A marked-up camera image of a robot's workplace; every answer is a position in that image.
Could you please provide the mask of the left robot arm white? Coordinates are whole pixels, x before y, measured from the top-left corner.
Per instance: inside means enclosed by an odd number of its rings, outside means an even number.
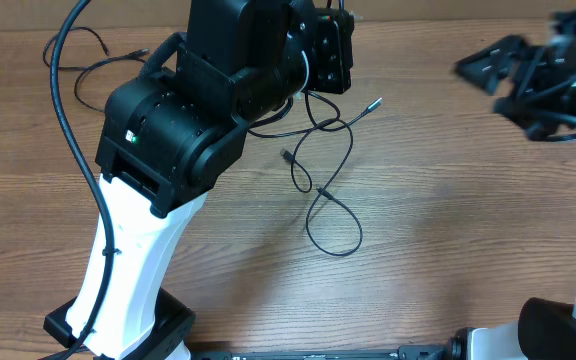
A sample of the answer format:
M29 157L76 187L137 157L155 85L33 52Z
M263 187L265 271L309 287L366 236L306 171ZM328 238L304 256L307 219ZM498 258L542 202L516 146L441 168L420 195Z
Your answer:
M190 220L254 126L298 93L350 88L353 16L342 2L202 0L115 89L83 169L100 218L79 294L45 330L62 356L186 359L194 313L162 281Z

